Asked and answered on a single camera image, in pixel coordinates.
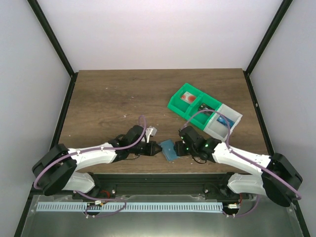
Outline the blue card holder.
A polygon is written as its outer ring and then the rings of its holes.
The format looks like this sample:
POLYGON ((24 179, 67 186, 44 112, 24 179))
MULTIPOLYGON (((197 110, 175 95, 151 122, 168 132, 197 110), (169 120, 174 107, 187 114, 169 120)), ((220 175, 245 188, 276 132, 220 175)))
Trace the blue card holder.
POLYGON ((174 150, 174 143, 172 140, 165 140, 159 144, 162 148, 162 153, 167 161, 174 161, 179 157, 176 155, 174 150))

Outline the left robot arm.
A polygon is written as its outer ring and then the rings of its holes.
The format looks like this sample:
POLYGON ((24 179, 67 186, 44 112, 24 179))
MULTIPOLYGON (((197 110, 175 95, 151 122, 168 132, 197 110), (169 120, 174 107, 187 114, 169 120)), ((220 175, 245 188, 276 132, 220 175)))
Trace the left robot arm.
POLYGON ((150 140, 157 132, 155 127, 135 125, 126 134, 121 134, 99 146, 74 149, 57 144, 32 168, 34 188, 46 196, 60 191, 74 191, 80 195, 97 198, 102 186, 92 173, 80 170, 98 164, 110 164, 127 160, 129 155, 152 157, 162 151, 161 146, 150 140))

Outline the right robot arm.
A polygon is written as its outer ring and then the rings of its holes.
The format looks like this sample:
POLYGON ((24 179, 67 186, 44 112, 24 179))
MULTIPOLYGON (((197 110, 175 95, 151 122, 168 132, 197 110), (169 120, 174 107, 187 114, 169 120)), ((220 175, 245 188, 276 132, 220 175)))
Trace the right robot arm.
POLYGON ((246 172, 228 179, 227 186, 233 193, 265 195, 283 207, 300 199, 298 189, 303 178, 284 155, 259 155, 230 147, 212 137, 205 139, 192 126, 180 129, 179 136, 181 141, 174 145, 176 155, 226 164, 246 172))

